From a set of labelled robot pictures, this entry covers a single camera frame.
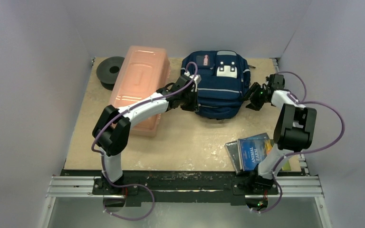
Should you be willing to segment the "navy blue student backpack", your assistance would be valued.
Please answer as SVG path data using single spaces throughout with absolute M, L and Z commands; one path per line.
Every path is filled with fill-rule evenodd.
M 203 58 L 209 56 L 209 65 L 203 65 Z M 181 73 L 186 69 L 194 73 L 197 65 L 197 74 L 201 75 L 198 84 L 198 106 L 195 112 L 208 119 L 231 119 L 241 108 L 243 94 L 250 87 L 250 67 L 246 59 L 235 51 L 212 50 L 195 51 L 182 60 Z

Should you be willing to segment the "pink pen toy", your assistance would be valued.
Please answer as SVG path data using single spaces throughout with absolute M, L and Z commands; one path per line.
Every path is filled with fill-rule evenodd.
M 208 66 L 209 65 L 209 56 L 205 55 L 203 58 L 203 65 Z

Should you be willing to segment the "blue Animal Farm book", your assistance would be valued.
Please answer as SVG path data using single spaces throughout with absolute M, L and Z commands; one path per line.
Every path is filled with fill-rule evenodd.
M 261 133 L 237 140 L 240 158 L 240 169 L 252 171 L 271 151 L 274 141 L 267 133 Z

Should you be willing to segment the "dark book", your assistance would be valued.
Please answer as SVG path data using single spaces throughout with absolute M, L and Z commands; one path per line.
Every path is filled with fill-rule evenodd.
M 242 168 L 240 167 L 240 153 L 238 148 L 238 141 L 232 141 L 225 144 L 225 148 L 233 165 L 233 168 L 237 175 L 242 173 Z

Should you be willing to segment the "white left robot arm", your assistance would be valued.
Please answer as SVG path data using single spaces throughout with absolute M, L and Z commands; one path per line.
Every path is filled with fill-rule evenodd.
M 130 131 L 149 117 L 181 108 L 194 112 L 198 109 L 198 83 L 200 75 L 181 75 L 149 97 L 128 106 L 115 108 L 108 105 L 102 111 L 92 135 L 91 150 L 102 158 L 104 188 L 110 194 L 118 194 L 122 184 L 121 153 L 126 148 Z

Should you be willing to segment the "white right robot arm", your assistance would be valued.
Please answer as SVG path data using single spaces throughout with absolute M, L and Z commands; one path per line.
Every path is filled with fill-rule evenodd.
M 256 168 L 257 175 L 249 178 L 248 188 L 260 193 L 266 180 L 276 177 L 290 157 L 308 149 L 313 141 L 317 111 L 301 104 L 297 97 L 285 89 L 283 72 L 270 74 L 264 84 L 253 83 L 244 96 L 246 108 L 259 111 L 265 103 L 280 109 L 273 134 L 274 145 Z

